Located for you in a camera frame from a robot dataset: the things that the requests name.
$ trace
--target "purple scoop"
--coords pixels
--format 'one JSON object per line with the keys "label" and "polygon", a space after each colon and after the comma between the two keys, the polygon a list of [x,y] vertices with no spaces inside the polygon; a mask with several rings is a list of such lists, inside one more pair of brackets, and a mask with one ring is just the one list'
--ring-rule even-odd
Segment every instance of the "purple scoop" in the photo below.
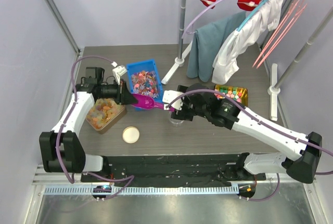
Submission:
{"label": "purple scoop", "polygon": [[140,95],[140,94],[132,94],[138,101],[138,103],[133,103],[132,105],[135,107],[139,107],[145,110],[150,110],[153,108],[159,108],[164,110],[164,104],[155,102],[153,98],[150,96]]}

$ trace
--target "robotic arm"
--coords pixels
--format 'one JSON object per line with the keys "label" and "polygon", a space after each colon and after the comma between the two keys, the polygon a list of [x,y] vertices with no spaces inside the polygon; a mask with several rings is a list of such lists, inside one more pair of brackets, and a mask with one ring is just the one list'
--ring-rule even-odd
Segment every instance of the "robotic arm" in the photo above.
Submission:
{"label": "robotic arm", "polygon": [[[46,172],[62,172],[55,146],[60,127],[67,122],[60,136],[61,159],[67,171],[70,173],[100,172],[101,175],[110,175],[107,157],[85,154],[78,135],[87,113],[98,98],[112,98],[118,104],[138,103],[138,100],[128,91],[126,82],[120,79],[125,72],[126,69],[123,66],[113,69],[115,81],[108,85],[103,84],[104,69],[87,68],[86,77],[76,85],[77,101],[75,102],[73,96],[70,106],[58,124],[50,132],[43,132],[40,135],[40,147]],[[182,93],[198,89],[207,90],[208,88],[200,84],[190,87],[179,85],[177,91],[164,92],[163,102],[171,103]],[[65,121],[73,103],[76,103],[76,106]],[[313,182],[321,151],[297,140],[307,140],[321,146],[322,137],[319,134],[312,132],[305,135],[283,128],[258,116],[241,104],[237,107],[227,99],[218,100],[209,92],[185,96],[172,103],[172,107],[175,109],[171,115],[174,119],[192,121],[194,116],[204,117],[215,126],[245,133],[281,152],[243,153],[236,166],[239,179],[259,173],[287,173],[297,181]],[[288,138],[288,135],[295,137],[296,140]]]}

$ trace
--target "floor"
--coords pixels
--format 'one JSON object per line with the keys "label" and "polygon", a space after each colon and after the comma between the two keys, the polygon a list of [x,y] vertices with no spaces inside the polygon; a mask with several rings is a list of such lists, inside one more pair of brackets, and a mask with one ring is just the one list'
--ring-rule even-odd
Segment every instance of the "floor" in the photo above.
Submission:
{"label": "floor", "polygon": [[[276,183],[259,183],[255,197],[263,198],[275,187]],[[301,183],[282,183],[279,193],[266,202],[219,194],[132,195],[78,208],[92,199],[91,195],[45,195],[36,223],[315,223]]]}
{"label": "floor", "polygon": [[[84,56],[101,55],[118,64],[126,65],[147,59],[155,59],[161,79],[174,63],[177,45],[141,45],[86,47]],[[248,88],[249,107],[257,114],[269,116],[269,78],[264,66],[252,68],[259,55],[257,45],[250,46],[237,58],[239,71],[227,85]],[[86,67],[103,67],[105,77],[112,75],[112,66],[100,59],[86,59],[80,65],[78,81],[84,76]],[[189,86],[200,82],[199,78],[187,78],[187,59],[184,67],[171,78],[164,90],[176,90],[179,84]],[[203,83],[213,88],[213,83]],[[274,152],[270,146],[247,135],[215,127],[204,118],[195,117],[193,122],[184,122],[175,127],[169,122],[168,112],[159,109],[137,112],[127,106],[128,113],[105,134],[100,135],[85,122],[80,132],[80,142],[88,154],[96,155],[159,155],[159,154],[217,154],[241,152]],[[140,139],[135,144],[122,140],[122,132],[128,126],[135,126],[140,131]]]}

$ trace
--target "clothes rack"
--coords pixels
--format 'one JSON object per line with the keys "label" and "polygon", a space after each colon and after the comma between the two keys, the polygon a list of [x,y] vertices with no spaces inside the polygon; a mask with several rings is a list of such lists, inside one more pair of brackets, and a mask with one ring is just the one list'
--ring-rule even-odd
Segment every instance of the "clothes rack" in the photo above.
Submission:
{"label": "clothes rack", "polygon": [[[333,17],[332,11],[333,11],[333,9],[331,9],[331,11],[327,14],[325,19],[321,22],[321,24],[318,26],[318,28],[314,32],[315,37],[319,35],[321,30],[326,26],[326,24],[329,22],[329,20]],[[186,12],[186,0],[181,0],[180,26],[179,26],[179,35],[178,35],[178,56],[175,58],[175,63],[170,68],[169,72],[162,79],[163,84],[167,84],[169,82],[169,80],[171,79],[171,77],[173,76],[173,74],[177,71],[177,69],[184,65],[185,58],[189,54],[190,49],[191,49],[192,42],[188,45],[188,47],[183,52],[182,35],[184,33],[185,12]],[[311,37],[310,37],[309,41],[311,41],[311,44],[313,43],[314,39],[315,38],[311,39]],[[311,45],[309,43],[309,41],[307,41],[305,43],[304,47],[301,49],[300,53],[297,55],[295,60],[292,62],[292,64],[290,64],[288,69],[281,76],[280,81],[278,81],[278,79],[277,79],[277,64],[272,64],[271,86],[268,89],[268,93],[271,95],[271,107],[270,107],[270,119],[271,120],[274,120],[274,121],[277,120],[277,95],[280,92],[281,83],[291,73],[291,71],[294,69],[295,65],[299,62],[299,60],[304,56],[306,50]]]}

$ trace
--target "white cloth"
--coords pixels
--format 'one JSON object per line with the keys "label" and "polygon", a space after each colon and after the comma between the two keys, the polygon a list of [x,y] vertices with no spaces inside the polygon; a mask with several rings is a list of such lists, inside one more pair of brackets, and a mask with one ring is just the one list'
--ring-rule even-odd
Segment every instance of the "white cloth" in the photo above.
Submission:
{"label": "white cloth", "polygon": [[266,29],[277,28],[283,0],[268,0],[238,32],[229,35],[213,62],[215,84],[224,85],[238,71],[236,58],[253,45]]}

